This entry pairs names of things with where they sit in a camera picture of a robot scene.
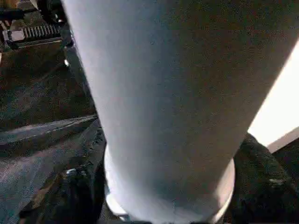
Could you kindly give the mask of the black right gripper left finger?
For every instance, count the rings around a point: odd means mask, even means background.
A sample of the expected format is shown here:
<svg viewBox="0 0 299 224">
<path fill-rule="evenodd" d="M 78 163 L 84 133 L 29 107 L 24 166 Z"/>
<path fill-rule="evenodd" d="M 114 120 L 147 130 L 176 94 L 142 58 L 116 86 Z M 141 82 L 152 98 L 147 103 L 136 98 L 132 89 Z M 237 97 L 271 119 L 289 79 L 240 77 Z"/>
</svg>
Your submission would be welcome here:
<svg viewBox="0 0 299 224">
<path fill-rule="evenodd" d="M 104 203 L 106 138 L 96 119 L 81 134 L 78 155 L 19 213 L 20 224 L 95 224 Z"/>
</svg>

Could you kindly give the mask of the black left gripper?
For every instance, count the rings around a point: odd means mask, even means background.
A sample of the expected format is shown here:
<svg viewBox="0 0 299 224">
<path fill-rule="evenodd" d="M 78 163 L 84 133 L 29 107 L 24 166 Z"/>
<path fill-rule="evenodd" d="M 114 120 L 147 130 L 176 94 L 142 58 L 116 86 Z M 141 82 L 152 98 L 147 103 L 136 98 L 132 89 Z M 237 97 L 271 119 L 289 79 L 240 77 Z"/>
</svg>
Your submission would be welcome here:
<svg viewBox="0 0 299 224">
<path fill-rule="evenodd" d="M 77 53 L 76 43 L 70 30 L 60 0 L 32 0 L 32 8 L 0 8 L 0 47 L 26 48 L 62 42 L 65 65 L 85 94 L 89 108 L 96 113 L 84 69 Z M 22 21 L 27 14 L 39 13 L 45 24 L 11 28 L 9 22 Z"/>
</svg>

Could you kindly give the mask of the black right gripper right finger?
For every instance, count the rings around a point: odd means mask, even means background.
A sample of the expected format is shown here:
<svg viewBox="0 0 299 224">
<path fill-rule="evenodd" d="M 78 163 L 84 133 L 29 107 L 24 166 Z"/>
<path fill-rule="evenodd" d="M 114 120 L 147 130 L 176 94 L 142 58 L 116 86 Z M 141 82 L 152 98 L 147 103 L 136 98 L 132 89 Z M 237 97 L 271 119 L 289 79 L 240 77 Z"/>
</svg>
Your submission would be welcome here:
<svg viewBox="0 0 299 224">
<path fill-rule="evenodd" d="M 299 188 L 269 150 L 246 134 L 236 155 L 226 224 L 297 224 Z"/>
</svg>

